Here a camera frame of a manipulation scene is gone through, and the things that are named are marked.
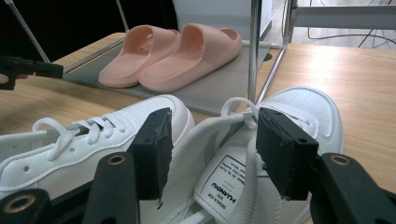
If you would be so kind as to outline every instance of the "wooden table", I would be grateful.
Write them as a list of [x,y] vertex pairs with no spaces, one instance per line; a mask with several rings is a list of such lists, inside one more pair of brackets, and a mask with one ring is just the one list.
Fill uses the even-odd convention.
[[[67,66],[120,39],[115,34],[56,63]],[[258,74],[258,93],[274,59]],[[292,86],[328,93],[337,103],[345,133],[345,153],[360,162],[376,183],[396,193],[396,51],[290,44],[268,95]],[[61,79],[29,77],[15,91],[0,91],[0,134],[31,130],[52,117],[63,124],[101,116],[141,98]],[[193,112],[196,123],[208,115]]]

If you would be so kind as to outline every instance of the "shoe tongue label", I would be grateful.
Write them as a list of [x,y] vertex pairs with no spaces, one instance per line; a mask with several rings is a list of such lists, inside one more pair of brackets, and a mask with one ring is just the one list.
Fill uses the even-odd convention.
[[227,221],[235,209],[245,186],[245,165],[231,156],[225,156],[207,177],[199,190],[208,212]]

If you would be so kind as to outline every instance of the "white wall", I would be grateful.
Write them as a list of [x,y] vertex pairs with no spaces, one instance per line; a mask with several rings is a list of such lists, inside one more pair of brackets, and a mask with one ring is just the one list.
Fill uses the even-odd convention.
[[[243,39],[250,39],[251,1],[243,0],[173,0],[178,28],[187,23],[201,23],[216,28],[231,28]],[[272,0],[262,0],[261,34],[271,21]]]

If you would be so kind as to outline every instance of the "slide sandal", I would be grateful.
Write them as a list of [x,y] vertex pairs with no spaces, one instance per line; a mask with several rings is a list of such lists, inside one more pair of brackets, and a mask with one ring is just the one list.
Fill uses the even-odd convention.
[[100,72],[98,81],[112,88],[136,85],[147,67],[177,49],[178,40],[176,30],[150,25],[134,27],[125,36],[120,54]]
[[190,23],[180,34],[176,52],[147,68],[140,84],[151,91],[176,91],[234,59],[242,48],[234,30]]

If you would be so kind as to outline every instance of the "white sneaker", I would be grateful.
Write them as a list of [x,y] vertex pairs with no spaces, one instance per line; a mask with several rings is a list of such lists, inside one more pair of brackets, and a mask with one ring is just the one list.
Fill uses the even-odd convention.
[[[97,163],[126,151],[147,116],[169,107],[174,146],[194,126],[191,112],[176,97],[149,98],[120,111],[64,127],[40,119],[30,133],[0,136],[0,199],[21,189],[39,188],[51,199],[93,180]],[[38,129],[47,124],[53,129]]]
[[141,202],[143,224],[156,223],[304,223],[309,200],[286,202],[262,169],[256,150],[260,107],[286,114],[319,142],[318,154],[343,151],[343,128],[334,101],[304,87],[281,91],[244,113],[206,119],[174,148],[163,205]]

